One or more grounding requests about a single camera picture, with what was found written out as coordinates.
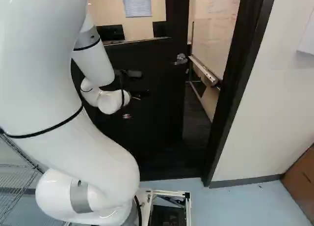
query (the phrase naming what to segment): window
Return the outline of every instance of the window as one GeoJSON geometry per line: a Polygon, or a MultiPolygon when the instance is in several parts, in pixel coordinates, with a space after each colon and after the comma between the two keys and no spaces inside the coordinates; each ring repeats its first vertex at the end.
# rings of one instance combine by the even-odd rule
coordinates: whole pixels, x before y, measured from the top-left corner
{"type": "Polygon", "coordinates": [[[151,0],[123,0],[126,17],[152,16],[151,0]]]}

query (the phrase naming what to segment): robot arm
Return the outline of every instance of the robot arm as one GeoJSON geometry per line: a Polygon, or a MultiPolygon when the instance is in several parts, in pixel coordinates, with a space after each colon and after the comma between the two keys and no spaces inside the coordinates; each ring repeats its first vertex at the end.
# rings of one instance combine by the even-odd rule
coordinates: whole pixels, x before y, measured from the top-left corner
{"type": "MultiPolygon", "coordinates": [[[[80,90],[84,99],[93,107],[98,107],[105,114],[113,114],[122,106],[121,91],[102,91],[100,86],[113,82],[114,72],[105,52],[100,36],[89,13],[78,35],[72,58],[86,76],[80,90]]],[[[131,96],[124,91],[124,106],[131,96]]]]}
{"type": "Polygon", "coordinates": [[[86,76],[82,90],[95,92],[83,93],[89,103],[107,113],[122,104],[121,92],[99,91],[114,78],[101,42],[85,48],[84,37],[80,40],[93,28],[86,6],[87,0],[0,0],[0,125],[26,154],[50,168],[36,189],[46,214],[119,226],[130,214],[139,170],[80,109],[71,57],[86,76]],[[73,52],[77,45],[84,50],[73,52]]]}

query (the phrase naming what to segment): black door frame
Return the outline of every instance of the black door frame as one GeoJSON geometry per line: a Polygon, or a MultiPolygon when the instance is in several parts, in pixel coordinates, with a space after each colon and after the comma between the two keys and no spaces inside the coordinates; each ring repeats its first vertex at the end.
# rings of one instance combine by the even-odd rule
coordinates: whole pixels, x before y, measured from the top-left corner
{"type": "Polygon", "coordinates": [[[241,0],[207,147],[202,181],[208,187],[260,49],[274,0],[241,0]]]}

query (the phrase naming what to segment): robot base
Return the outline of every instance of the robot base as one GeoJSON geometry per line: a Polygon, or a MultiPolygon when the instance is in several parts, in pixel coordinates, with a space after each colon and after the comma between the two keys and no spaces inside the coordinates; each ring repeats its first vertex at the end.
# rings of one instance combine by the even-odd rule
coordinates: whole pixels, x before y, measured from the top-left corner
{"type": "MultiPolygon", "coordinates": [[[[191,226],[189,192],[139,189],[136,196],[141,207],[142,226],[191,226]]],[[[123,226],[138,226],[138,217],[123,226]]]]}

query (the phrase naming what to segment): baseboard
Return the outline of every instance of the baseboard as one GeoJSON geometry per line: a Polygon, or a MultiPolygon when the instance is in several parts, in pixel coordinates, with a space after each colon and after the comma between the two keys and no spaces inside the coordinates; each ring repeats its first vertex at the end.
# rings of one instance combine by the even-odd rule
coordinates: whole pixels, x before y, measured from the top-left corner
{"type": "Polygon", "coordinates": [[[256,178],[242,178],[233,180],[213,181],[210,183],[209,188],[225,188],[253,183],[264,183],[278,180],[282,177],[282,174],[275,174],[269,176],[261,176],[256,178]]]}

